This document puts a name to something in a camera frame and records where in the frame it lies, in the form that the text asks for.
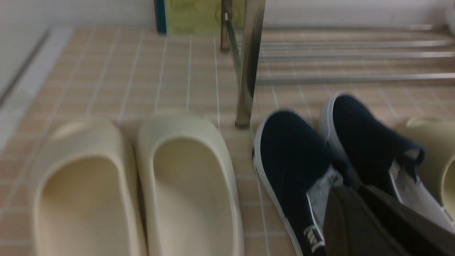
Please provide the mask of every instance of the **beige tile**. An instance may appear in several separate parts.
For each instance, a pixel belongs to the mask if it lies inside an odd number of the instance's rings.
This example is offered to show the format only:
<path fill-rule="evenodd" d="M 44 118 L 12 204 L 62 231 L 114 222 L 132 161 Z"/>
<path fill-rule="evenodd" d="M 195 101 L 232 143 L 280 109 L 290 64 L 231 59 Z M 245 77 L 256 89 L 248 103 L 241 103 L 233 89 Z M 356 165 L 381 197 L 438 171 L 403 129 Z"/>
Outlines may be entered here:
<path fill-rule="evenodd" d="M 63 92 L 63 87 L 44 86 L 40 91 L 41 97 L 58 97 Z"/>
<path fill-rule="evenodd" d="M 275 95 L 278 104 L 285 102 L 303 102 L 302 95 L 297 86 L 293 87 L 275 87 Z"/>
<path fill-rule="evenodd" d="M 357 88 L 357 95 L 365 102 L 383 102 L 384 96 L 376 87 L 360 87 Z"/>
<path fill-rule="evenodd" d="M 0 159 L 0 180 L 16 180 L 24 164 L 24 160 Z"/>
<path fill-rule="evenodd" d="M 144 121 L 141 119 L 123 120 L 119 124 L 119 128 L 131 142 L 136 143 L 139 128 L 143 123 Z"/>
<path fill-rule="evenodd" d="M 186 100 L 187 98 L 188 98 L 188 88 L 184 87 L 184 86 L 180 86 L 180 87 L 165 86 L 160 91 L 160 100 L 161 99 Z"/>
<path fill-rule="evenodd" d="M 48 134 L 54 133 L 60 126 L 69 122 L 69 120 L 52 120 L 51 125 L 49 126 Z"/>
<path fill-rule="evenodd" d="M 253 141 L 248 137 L 224 138 L 227 148 L 231 154 L 251 154 Z"/>
<path fill-rule="evenodd" d="M 302 93 L 307 102 L 326 102 L 330 95 L 328 94 L 327 90 L 320 85 L 322 88 L 317 89 L 309 89 L 309 88 L 302 88 Z"/>
<path fill-rule="evenodd" d="M 125 97 L 126 87 L 101 87 L 97 98 L 111 98 L 122 100 Z"/>
<path fill-rule="evenodd" d="M 231 159 L 235 175 L 256 177 L 256 171 L 253 168 L 251 156 L 232 156 Z"/>
<path fill-rule="evenodd" d="M 240 211 L 244 232 L 264 232 L 260 206 L 241 206 Z"/>
<path fill-rule="evenodd" d="M 54 109 L 55 102 L 34 102 L 28 111 L 28 115 L 49 115 Z"/>
<path fill-rule="evenodd" d="M 132 87 L 128 93 L 129 98 L 152 98 L 153 100 L 157 97 L 157 88 L 149 86 L 146 88 Z"/>
<path fill-rule="evenodd" d="M 97 82 L 100 79 L 100 73 L 77 73 L 73 81 L 75 82 Z"/>
<path fill-rule="evenodd" d="M 0 245 L 0 255 L 4 256 L 29 256 L 32 248 L 30 245 L 15 246 L 15 245 Z"/>
<path fill-rule="evenodd" d="M 378 119 L 394 118 L 394 114 L 388 105 L 370 106 L 369 110 Z"/>
<path fill-rule="evenodd" d="M 285 232 L 283 222 L 278 215 L 275 206 L 264 206 L 265 222 L 267 223 L 267 232 Z"/>
<path fill-rule="evenodd" d="M 28 185 L 20 184 L 13 200 L 11 207 L 27 207 L 28 205 Z"/>
<path fill-rule="evenodd" d="M 275 102 L 275 96 L 273 95 L 273 89 L 270 86 L 264 86 L 256 88 L 254 92 L 254 99 L 257 102 Z"/>
<path fill-rule="evenodd" d="M 47 81 L 50 82 L 66 82 L 70 79 L 69 73 L 51 72 L 47 76 Z"/>
<path fill-rule="evenodd" d="M 395 112 L 401 118 L 410 118 L 420 115 L 420 112 L 414 105 L 392 106 Z"/>
<path fill-rule="evenodd" d="M 30 224 L 27 213 L 6 212 L 0 221 L 0 240 L 30 238 Z"/>
<path fill-rule="evenodd" d="M 103 82 L 128 82 L 130 74 L 106 74 L 103 77 Z"/>
<path fill-rule="evenodd" d="M 295 256 L 294 248 L 288 236 L 269 236 L 270 256 Z"/>
<path fill-rule="evenodd" d="M 190 99 L 196 101 L 217 101 L 216 88 L 190 87 Z"/>
<path fill-rule="evenodd" d="M 455 115 L 455 103 L 447 103 L 447 104 L 444 104 L 444 106 L 447 108 L 447 110 L 448 110 L 452 115 Z"/>
<path fill-rule="evenodd" d="M 159 100 L 158 101 L 158 109 L 156 110 L 183 110 L 187 109 L 187 102 L 186 100 L 181 100 L 181 101 L 164 101 L 164 100 Z"/>
<path fill-rule="evenodd" d="M 33 133 L 41 134 L 47 124 L 45 119 L 23 119 L 16 130 L 16 133 Z"/>
<path fill-rule="evenodd" d="M 428 89 L 408 89 L 408 92 L 415 100 L 435 100 L 435 97 Z"/>
<path fill-rule="evenodd" d="M 270 196 L 268 195 L 267 191 L 265 190 L 264 188 L 264 185 L 260 184 L 259 186 L 261 188 L 261 197 L 262 197 L 262 202 L 272 202 L 272 200 L 270 199 Z"/>
<path fill-rule="evenodd" d="M 455 100 L 455 90 L 452 89 L 440 89 L 433 90 L 436 97 L 440 100 Z"/>
<path fill-rule="evenodd" d="M 200 115 L 217 116 L 218 105 L 217 102 L 192 102 L 190 100 L 190 109 Z"/>
<path fill-rule="evenodd" d="M 431 104 L 431 105 L 419 105 L 420 109 L 422 110 L 424 115 L 434 116 L 434 117 L 448 117 L 450 116 L 450 112 L 446 109 L 441 107 L 439 104 Z"/>
<path fill-rule="evenodd" d="M 235 89 L 218 89 L 218 97 L 220 101 L 237 101 L 237 90 Z"/>
<path fill-rule="evenodd" d="M 240 202 L 259 202 L 258 182 L 256 180 L 237 180 L 236 185 Z"/>
<path fill-rule="evenodd" d="M 409 98 L 408 94 L 404 91 L 404 89 L 384 89 L 384 94 L 388 98 L 389 101 L 393 102 L 408 102 L 411 99 Z"/>
<path fill-rule="evenodd" d="M 57 114 L 84 114 L 87 107 L 88 102 L 62 102 L 58 108 Z"/>
<path fill-rule="evenodd" d="M 66 92 L 66 98 L 90 98 L 95 92 L 95 87 L 70 87 Z"/>
<path fill-rule="evenodd" d="M 12 185 L 0 185 L 0 209 L 5 206 L 6 198 L 12 187 Z"/>
<path fill-rule="evenodd" d="M 112 114 L 117 115 L 120 113 L 121 102 L 95 102 L 92 114 Z"/>
<path fill-rule="evenodd" d="M 311 114 L 311 118 L 318 118 L 324 105 L 325 102 L 309 103 L 308 109 L 309 113 Z"/>
<path fill-rule="evenodd" d="M 125 117 L 145 117 L 153 114 L 155 110 L 155 102 L 127 102 L 125 106 Z"/>
<path fill-rule="evenodd" d="M 4 154 L 12 155 L 28 155 L 32 152 L 37 143 L 37 138 L 12 137 L 9 139 L 2 152 Z"/>
<path fill-rule="evenodd" d="M 245 256 L 266 256 L 265 237 L 245 237 Z"/>

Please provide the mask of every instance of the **white slipper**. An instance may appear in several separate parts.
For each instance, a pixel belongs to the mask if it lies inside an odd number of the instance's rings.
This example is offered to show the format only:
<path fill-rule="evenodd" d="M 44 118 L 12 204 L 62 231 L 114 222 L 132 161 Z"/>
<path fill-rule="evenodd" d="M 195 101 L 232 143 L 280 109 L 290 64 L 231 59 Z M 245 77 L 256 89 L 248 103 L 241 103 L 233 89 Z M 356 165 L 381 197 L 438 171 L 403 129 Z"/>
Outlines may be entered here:
<path fill-rule="evenodd" d="M 414 117 L 397 128 L 403 136 L 421 144 L 426 151 L 418 169 L 432 195 L 455 218 L 455 121 Z"/>
<path fill-rule="evenodd" d="M 208 120 L 157 115 L 141 127 L 136 156 L 150 255 L 243 255 L 231 158 Z"/>
<path fill-rule="evenodd" d="M 145 256 L 131 145 L 108 121 L 63 125 L 31 173 L 37 256 Z"/>

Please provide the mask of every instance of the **chrome pole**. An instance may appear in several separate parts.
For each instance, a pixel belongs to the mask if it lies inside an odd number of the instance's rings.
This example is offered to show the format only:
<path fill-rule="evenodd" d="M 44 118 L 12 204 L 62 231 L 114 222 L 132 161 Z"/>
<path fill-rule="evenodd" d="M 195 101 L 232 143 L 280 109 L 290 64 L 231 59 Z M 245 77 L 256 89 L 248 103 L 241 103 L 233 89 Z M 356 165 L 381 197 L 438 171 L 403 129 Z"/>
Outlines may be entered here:
<path fill-rule="evenodd" d="M 221 0 L 221 42 L 220 49 L 222 52 L 229 51 L 228 35 L 226 31 L 226 18 L 232 14 L 232 0 Z"/>
<path fill-rule="evenodd" d="M 261 50 L 296 50 L 326 48 L 423 48 L 455 46 L 455 41 L 333 41 L 333 42 L 267 42 L 261 44 Z"/>
<path fill-rule="evenodd" d="M 265 0 L 245 1 L 245 29 L 243 33 L 242 73 L 238 89 L 237 128 L 250 125 L 254 86 L 258 71 L 259 50 L 264 21 Z"/>
<path fill-rule="evenodd" d="M 261 61 L 320 61 L 320 60 L 374 60 L 374 59 L 420 59 L 451 58 L 454 51 L 390 52 L 390 53 L 330 53 L 261 56 Z"/>
<path fill-rule="evenodd" d="M 437 26 L 431 24 L 415 24 L 404 26 L 359 26 L 359 25 L 265 25 L 264 31 L 303 31 L 303 30 L 317 30 L 317 31 L 434 31 L 443 30 L 447 26 Z"/>
<path fill-rule="evenodd" d="M 385 82 L 385 81 L 412 81 L 453 79 L 455 73 L 428 73 L 402 75 L 345 75 L 345 76 L 307 76 L 307 77 L 272 77 L 258 78 L 256 85 L 270 84 L 314 84 L 314 83 L 345 83 L 345 82 Z"/>

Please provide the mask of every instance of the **white shoe sole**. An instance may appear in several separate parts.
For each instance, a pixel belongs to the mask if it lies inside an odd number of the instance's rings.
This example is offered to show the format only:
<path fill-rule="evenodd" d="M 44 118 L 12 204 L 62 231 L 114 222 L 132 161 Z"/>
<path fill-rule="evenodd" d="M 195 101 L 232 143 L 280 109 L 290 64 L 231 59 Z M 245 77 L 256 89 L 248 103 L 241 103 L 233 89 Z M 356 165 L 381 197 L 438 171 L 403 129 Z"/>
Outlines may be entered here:
<path fill-rule="evenodd" d="M 275 209 L 277 210 L 281 221 L 283 222 L 284 228 L 285 228 L 287 234 L 289 235 L 289 238 L 291 240 L 291 243 L 294 248 L 296 256 L 303 256 L 302 249 L 301 249 L 300 244 L 297 240 L 297 237 L 294 233 L 294 230 L 292 229 L 291 224 L 289 223 L 288 219 L 284 215 L 283 209 L 281 209 L 281 205 L 278 201 L 278 198 L 276 197 L 275 192 L 273 191 L 273 188 L 268 181 L 267 175 L 265 174 L 265 170 L 262 165 L 262 158 L 261 158 L 261 137 L 262 136 L 261 136 L 261 134 L 262 134 L 262 132 L 264 130 L 264 126 L 265 126 L 267 120 L 270 118 L 270 116 L 274 115 L 276 112 L 279 112 L 279 111 L 281 111 L 281 110 L 277 110 L 277 111 L 271 113 L 268 117 L 266 117 L 256 132 L 256 135 L 254 138 L 254 147 L 253 147 L 253 166 L 254 166 L 254 169 L 256 170 L 256 174 L 259 177 L 259 180 L 261 181 L 262 185 L 264 186 L 264 189 L 266 190 L 267 194 L 269 195 L 270 200 L 272 200 L 272 203 L 275 206 Z M 309 204 L 309 205 L 310 205 L 310 210 L 311 210 L 311 217 L 313 219 L 313 222 L 315 223 L 315 227 L 318 230 L 318 233 L 321 236 L 321 238 L 324 239 L 320 228 L 316 224 L 317 221 L 314 217 L 313 209 L 311 208 L 311 204 Z"/>

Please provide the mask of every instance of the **sneaker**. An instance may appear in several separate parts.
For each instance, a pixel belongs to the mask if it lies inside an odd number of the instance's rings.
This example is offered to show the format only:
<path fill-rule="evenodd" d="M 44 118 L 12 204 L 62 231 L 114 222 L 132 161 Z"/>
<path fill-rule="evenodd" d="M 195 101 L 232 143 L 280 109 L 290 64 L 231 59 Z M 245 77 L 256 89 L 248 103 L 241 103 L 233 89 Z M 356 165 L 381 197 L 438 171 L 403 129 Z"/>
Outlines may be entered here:
<path fill-rule="evenodd" d="M 347 163 L 356 188 L 360 184 L 375 186 L 455 232 L 449 215 L 417 175 L 423 148 L 384 126 L 356 98 L 345 94 L 332 97 L 321 112 L 319 132 Z"/>
<path fill-rule="evenodd" d="M 256 133 L 253 164 L 296 255 L 325 255 L 320 223 L 329 190 L 349 182 L 321 137 L 299 115 L 278 110 Z"/>

